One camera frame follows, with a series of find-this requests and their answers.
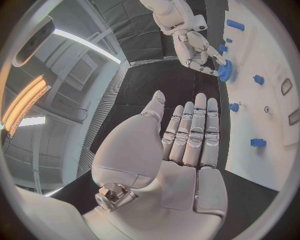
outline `blue object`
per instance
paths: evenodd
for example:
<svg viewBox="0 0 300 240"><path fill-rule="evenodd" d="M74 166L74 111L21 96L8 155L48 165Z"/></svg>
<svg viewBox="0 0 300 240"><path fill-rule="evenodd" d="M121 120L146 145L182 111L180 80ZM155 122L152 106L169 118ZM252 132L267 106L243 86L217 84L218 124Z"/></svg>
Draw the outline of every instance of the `blue object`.
<svg viewBox="0 0 300 240"><path fill-rule="evenodd" d="M230 103L230 104L229 104L229 109L230 109L231 111L238 112L239 109L240 109L240 106L239 106L239 104L237 104L237 103Z"/></svg>
<svg viewBox="0 0 300 240"><path fill-rule="evenodd" d="M265 82L265 79L262 76L255 75L253 78L257 84L263 85Z"/></svg>
<svg viewBox="0 0 300 240"><path fill-rule="evenodd" d="M251 147L265 147L267 142L263 139L254 138L250 140Z"/></svg>
<svg viewBox="0 0 300 240"><path fill-rule="evenodd" d="M227 19L227 26L233 27L235 29L239 29L241 31L245 30L245 25L244 24L241 24L241 23L239 23L237 21L232 21L230 19Z"/></svg>
<svg viewBox="0 0 300 240"><path fill-rule="evenodd" d="M220 66L218 69L218 74L220 75L220 80L222 82L227 82L230 77L231 74L233 72L233 64L231 61L226 60L226 65L225 66Z"/></svg>
<svg viewBox="0 0 300 240"><path fill-rule="evenodd" d="M221 51L221 52L227 52L227 49L228 49L228 47L226 47L226 46L224 46L224 45L220 45L220 48L219 48L219 50Z"/></svg>

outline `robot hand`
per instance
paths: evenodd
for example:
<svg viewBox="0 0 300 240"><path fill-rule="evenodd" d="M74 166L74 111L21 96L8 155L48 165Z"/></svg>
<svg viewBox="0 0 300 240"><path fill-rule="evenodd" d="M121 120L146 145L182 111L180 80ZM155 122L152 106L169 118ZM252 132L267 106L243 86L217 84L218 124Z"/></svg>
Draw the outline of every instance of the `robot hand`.
<svg viewBox="0 0 300 240"><path fill-rule="evenodd" d="M155 92L140 114L118 125L99 147L91 175L101 187L96 200L106 211L133 201L131 188L144 188L157 177L163 159L159 131L164 103L164 94Z"/></svg>
<svg viewBox="0 0 300 240"><path fill-rule="evenodd" d="M172 35L176 54L182 65L196 71L221 77L227 81L232 73L232 63L225 60L210 46L207 39L198 31L207 29L202 15L194 16L192 9L184 0L140 0L153 11L153 18L165 35ZM203 66L208 57L221 65L220 71Z"/></svg>
<svg viewBox="0 0 300 240"><path fill-rule="evenodd" d="M204 141L200 165L215 168L219 139L218 103L214 98L207 101L206 96L199 93L195 104L189 101L184 108L176 107L162 138L163 159L196 167Z"/></svg>

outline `blue knob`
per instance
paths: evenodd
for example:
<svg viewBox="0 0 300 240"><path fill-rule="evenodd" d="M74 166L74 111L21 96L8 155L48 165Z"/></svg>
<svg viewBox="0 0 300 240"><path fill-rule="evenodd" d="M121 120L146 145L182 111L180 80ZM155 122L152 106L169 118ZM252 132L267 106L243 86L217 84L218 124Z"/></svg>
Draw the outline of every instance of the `blue knob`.
<svg viewBox="0 0 300 240"><path fill-rule="evenodd" d="M262 76L255 75L253 78L257 84L263 85L265 82L265 79Z"/></svg>
<svg viewBox="0 0 300 240"><path fill-rule="evenodd" d="M240 109L240 106L239 106L239 104L237 104L237 103L230 103L230 104L229 104L229 109L230 109L231 111L238 112L239 109Z"/></svg>
<svg viewBox="0 0 300 240"><path fill-rule="evenodd" d="M224 46L224 45L220 45L220 48L219 48L219 50L221 51L221 52L227 52L227 47L226 46Z"/></svg>
<svg viewBox="0 0 300 240"><path fill-rule="evenodd" d="M250 140L251 147L265 147L267 142L263 139L254 138Z"/></svg>
<svg viewBox="0 0 300 240"><path fill-rule="evenodd" d="M239 23L237 21L232 21L230 19L227 19L227 26L233 27L235 29L239 29L241 31L245 30L245 25L244 24L241 24L241 23Z"/></svg>

